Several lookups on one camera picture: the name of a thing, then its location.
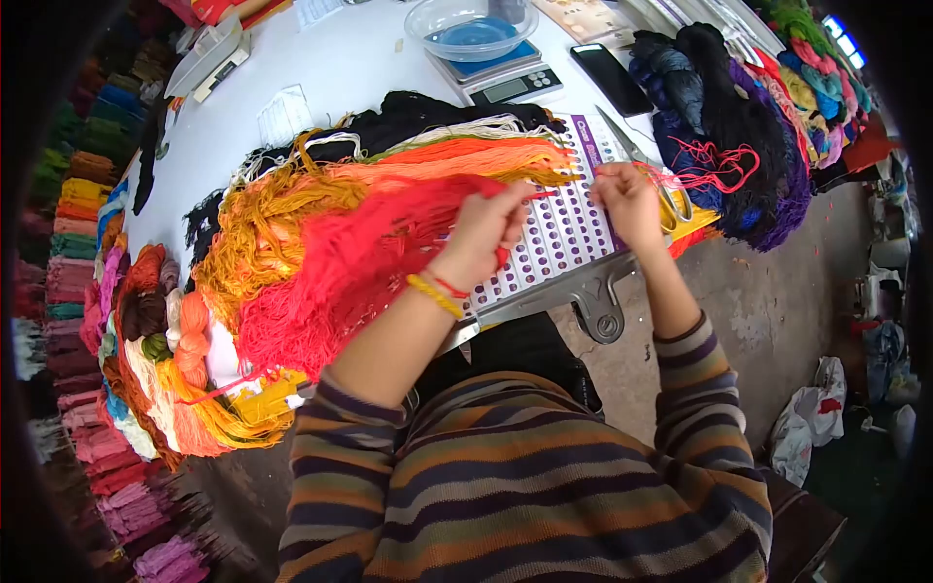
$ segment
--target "blue light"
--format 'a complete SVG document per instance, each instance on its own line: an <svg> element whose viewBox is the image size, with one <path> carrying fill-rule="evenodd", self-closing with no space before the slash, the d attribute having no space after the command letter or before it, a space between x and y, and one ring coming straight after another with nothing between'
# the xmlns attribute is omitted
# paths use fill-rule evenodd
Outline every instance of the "blue light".
<svg viewBox="0 0 933 583"><path fill-rule="evenodd" d="M839 38L839 36L842 34L842 26L835 19L835 17L827 16L825 19L823 19L823 26L829 28L829 33L833 38Z"/></svg>
<svg viewBox="0 0 933 583"><path fill-rule="evenodd" d="M856 51L849 56L849 62L856 69L861 69L865 66L865 59L862 58L862 53Z"/></svg>
<svg viewBox="0 0 933 583"><path fill-rule="evenodd" d="M839 43L839 48L842 49L846 57L852 56L852 53L856 52L856 45L849 38L849 35L840 36L836 39L836 42Z"/></svg>

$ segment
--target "plastic container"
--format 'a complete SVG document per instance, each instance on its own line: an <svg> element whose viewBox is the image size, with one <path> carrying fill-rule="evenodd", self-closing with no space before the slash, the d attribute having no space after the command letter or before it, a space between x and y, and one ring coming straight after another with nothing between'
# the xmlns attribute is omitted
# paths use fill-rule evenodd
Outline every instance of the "plastic container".
<svg viewBox="0 0 933 583"><path fill-rule="evenodd" d="M208 75L233 54L240 44L243 25L233 16L215 26L204 27L194 47L172 71L165 95L185 97L194 91Z"/></svg>
<svg viewBox="0 0 933 583"><path fill-rule="evenodd" d="M537 28L531 0L424 0L405 17L405 32L441 59L498 59Z"/></svg>

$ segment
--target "smartphone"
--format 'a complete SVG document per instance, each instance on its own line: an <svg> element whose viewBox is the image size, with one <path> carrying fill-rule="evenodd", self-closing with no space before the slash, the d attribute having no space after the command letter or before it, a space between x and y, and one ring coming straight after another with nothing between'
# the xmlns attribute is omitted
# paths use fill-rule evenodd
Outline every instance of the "smartphone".
<svg viewBox="0 0 933 583"><path fill-rule="evenodd" d="M654 105L609 49L599 43L570 49L570 56L624 118L649 113Z"/></svg>

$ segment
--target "concrete floor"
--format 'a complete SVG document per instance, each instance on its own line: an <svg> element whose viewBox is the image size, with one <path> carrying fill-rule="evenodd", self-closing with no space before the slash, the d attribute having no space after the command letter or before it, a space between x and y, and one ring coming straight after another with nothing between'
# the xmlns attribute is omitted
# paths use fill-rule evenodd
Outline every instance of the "concrete floor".
<svg viewBox="0 0 933 583"><path fill-rule="evenodd" d="M867 270L866 208L861 186L843 185L815 198L801 228L770 253L720 239L690 248L677 262L739 372L753 450L764 445L790 395L811 381L819 356L829 349L835 283ZM619 282L616 291L626 322L613 344L596 344L580 332L569 306L550 315L587 364L606 421L652 443L658 370L641 274ZM263 579L274 577L278 538L285 528L290 441L270 450L187 462L215 504L215 528L243 545Z"/></svg>

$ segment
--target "striped sweater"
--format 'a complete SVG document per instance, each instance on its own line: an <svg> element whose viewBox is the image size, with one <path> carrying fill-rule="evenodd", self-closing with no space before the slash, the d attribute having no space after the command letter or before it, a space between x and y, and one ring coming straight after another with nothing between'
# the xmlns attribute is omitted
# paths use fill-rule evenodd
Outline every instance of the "striped sweater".
<svg viewBox="0 0 933 583"><path fill-rule="evenodd" d="M282 581L761 581L771 509L705 316L655 340L655 449L559 386L495 373L418 410L321 382L299 409Z"/></svg>

